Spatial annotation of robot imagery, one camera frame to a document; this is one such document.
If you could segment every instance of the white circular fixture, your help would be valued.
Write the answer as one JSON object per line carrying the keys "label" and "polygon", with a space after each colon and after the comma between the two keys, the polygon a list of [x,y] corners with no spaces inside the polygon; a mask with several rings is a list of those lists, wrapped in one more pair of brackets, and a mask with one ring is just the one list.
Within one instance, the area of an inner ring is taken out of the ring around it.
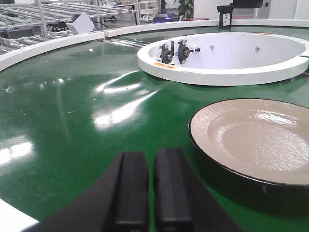
{"label": "white circular fixture", "polygon": [[145,72],[171,81],[209,86],[256,85],[303,73],[309,65],[309,42],[264,33],[189,35],[141,48],[138,63]]}

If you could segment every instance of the white rim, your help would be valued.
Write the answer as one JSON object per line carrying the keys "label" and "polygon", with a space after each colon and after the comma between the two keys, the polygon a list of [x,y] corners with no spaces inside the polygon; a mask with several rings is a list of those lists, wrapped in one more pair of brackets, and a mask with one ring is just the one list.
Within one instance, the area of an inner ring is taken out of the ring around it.
{"label": "white rim", "polygon": [[[217,33],[189,35],[173,38],[173,41],[192,38],[195,36],[212,35]],[[252,35],[254,33],[233,32],[237,35]],[[244,69],[195,69],[180,66],[172,66],[157,62],[150,57],[149,51],[155,47],[159,47],[165,43],[170,43],[170,40],[162,40],[149,44],[141,48],[138,55],[138,63],[142,70],[156,77],[195,85],[210,85],[210,86],[238,86],[238,85],[256,85],[271,82],[277,82],[295,77],[305,70],[309,65],[309,42],[306,40],[274,34],[260,34],[259,36],[284,38],[304,44],[306,50],[293,57],[292,59],[263,67],[244,68]]]}

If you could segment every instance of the white box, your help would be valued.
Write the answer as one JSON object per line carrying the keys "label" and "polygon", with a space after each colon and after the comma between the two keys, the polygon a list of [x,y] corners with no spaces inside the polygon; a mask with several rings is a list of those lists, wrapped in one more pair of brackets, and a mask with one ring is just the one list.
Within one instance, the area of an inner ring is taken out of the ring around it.
{"label": "white box", "polygon": [[95,25],[88,17],[86,12],[77,12],[66,25],[73,34],[82,34],[90,32]]}

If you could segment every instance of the metal bolt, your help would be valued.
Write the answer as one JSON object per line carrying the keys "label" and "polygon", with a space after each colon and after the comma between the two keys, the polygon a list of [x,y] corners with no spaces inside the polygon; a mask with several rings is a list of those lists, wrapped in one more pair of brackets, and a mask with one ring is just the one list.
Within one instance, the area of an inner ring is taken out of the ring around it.
{"label": "metal bolt", "polygon": [[166,59],[168,61],[172,61],[173,60],[173,54],[167,54]]}

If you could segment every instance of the beige plate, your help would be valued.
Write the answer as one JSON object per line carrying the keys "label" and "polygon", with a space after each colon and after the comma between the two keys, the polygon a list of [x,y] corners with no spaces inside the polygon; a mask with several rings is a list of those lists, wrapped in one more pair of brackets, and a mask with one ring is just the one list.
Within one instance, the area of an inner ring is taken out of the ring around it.
{"label": "beige plate", "polygon": [[193,142],[229,170],[256,180],[309,185],[309,109],[280,101],[235,99],[192,117]]}

